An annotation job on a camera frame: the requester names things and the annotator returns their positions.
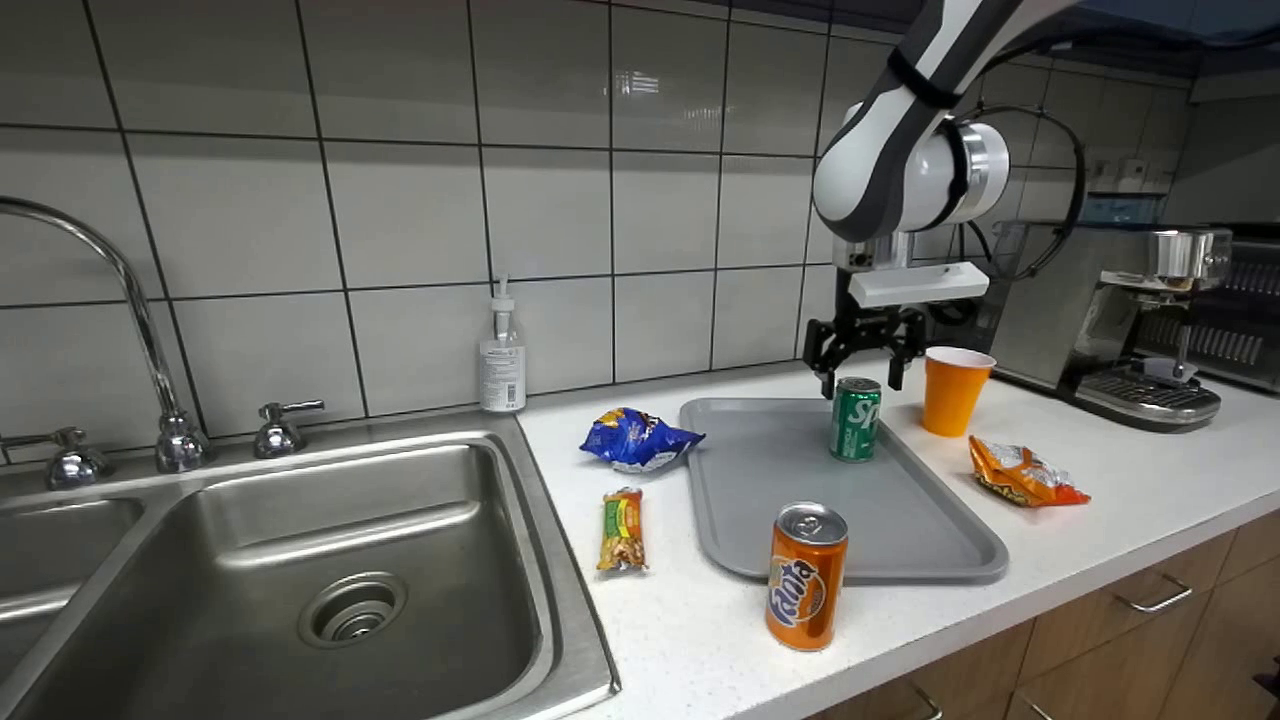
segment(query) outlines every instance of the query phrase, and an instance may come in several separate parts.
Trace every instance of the plastic cup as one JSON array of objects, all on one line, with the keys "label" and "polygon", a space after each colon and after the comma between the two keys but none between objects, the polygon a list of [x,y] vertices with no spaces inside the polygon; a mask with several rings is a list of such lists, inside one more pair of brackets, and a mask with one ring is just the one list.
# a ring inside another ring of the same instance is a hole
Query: plastic cup
[{"label": "plastic cup", "polygon": [[936,436],[965,436],[993,367],[998,357],[974,346],[927,346],[921,424]]}]

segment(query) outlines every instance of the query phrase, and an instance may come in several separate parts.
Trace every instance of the orange soda can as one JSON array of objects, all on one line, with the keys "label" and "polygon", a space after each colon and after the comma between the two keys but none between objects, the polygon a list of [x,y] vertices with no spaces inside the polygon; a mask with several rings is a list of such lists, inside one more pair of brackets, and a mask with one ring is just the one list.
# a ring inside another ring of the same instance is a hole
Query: orange soda can
[{"label": "orange soda can", "polygon": [[772,518],[767,633],[789,649],[825,649],[836,633],[848,522],[825,505],[789,505]]}]

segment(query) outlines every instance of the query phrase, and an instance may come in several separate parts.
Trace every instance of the blue snack bag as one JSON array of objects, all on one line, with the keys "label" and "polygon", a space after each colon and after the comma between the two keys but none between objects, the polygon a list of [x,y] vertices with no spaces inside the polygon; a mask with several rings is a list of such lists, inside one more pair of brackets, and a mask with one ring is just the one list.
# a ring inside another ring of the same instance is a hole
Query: blue snack bag
[{"label": "blue snack bag", "polygon": [[693,452],[701,440],[701,431],[673,428],[648,412],[614,409],[594,424],[581,448],[620,472],[657,472]]}]

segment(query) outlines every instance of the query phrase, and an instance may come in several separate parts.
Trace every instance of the soda can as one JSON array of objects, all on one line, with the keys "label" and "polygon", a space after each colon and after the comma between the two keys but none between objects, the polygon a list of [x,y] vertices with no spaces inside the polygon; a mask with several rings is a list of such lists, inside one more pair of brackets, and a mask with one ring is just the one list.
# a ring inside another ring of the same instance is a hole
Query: soda can
[{"label": "soda can", "polygon": [[789,505],[772,522],[767,633],[789,649],[825,649],[836,637],[848,522],[825,505]]},{"label": "soda can", "polygon": [[844,375],[834,390],[834,457],[876,457],[879,385],[867,375]]}]

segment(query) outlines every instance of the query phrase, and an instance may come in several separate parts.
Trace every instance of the sink drain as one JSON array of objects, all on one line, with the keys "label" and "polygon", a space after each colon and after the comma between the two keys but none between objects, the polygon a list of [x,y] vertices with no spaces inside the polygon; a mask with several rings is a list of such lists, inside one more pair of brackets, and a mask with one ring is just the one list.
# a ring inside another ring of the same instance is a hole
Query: sink drain
[{"label": "sink drain", "polygon": [[404,608],[404,585],[391,570],[357,570],[333,578],[302,616],[312,644],[360,644],[388,627]]}]

